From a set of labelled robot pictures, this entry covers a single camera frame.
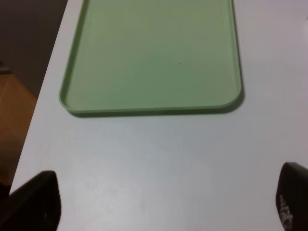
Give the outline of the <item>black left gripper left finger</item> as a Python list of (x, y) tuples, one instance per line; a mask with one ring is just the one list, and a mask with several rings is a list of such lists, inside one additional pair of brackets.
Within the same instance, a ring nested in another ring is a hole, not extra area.
[(57, 175), (42, 171), (0, 200), (2, 231), (55, 231), (61, 219)]

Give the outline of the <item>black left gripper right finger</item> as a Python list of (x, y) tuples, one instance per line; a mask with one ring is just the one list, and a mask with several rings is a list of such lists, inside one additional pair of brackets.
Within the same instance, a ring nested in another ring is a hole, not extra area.
[(285, 231), (308, 229), (308, 169), (295, 162), (281, 168), (276, 208)]

